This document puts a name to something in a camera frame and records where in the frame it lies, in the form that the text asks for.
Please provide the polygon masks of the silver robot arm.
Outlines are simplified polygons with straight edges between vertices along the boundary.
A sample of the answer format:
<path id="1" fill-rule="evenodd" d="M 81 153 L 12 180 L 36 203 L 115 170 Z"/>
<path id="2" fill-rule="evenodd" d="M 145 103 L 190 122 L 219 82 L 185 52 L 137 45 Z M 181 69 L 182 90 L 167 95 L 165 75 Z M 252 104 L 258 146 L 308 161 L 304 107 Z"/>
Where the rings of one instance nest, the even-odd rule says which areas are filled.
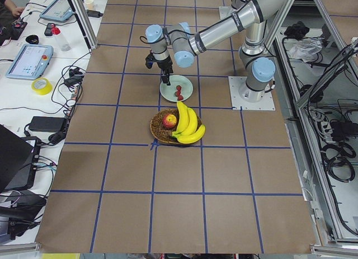
<path id="1" fill-rule="evenodd" d="M 195 56 L 245 31 L 245 41 L 239 54 L 248 76 L 240 85 L 239 95 L 248 102 L 258 102 L 267 93 L 266 86 L 275 74 L 273 61 L 262 56 L 265 24 L 285 1 L 246 0 L 225 18 L 194 34 L 190 33 L 186 22 L 168 27 L 150 25 L 145 31 L 146 43 L 150 45 L 145 65 L 151 68 L 156 63 L 161 70 L 162 82 L 170 84 L 173 63 L 187 68 L 193 64 Z"/>

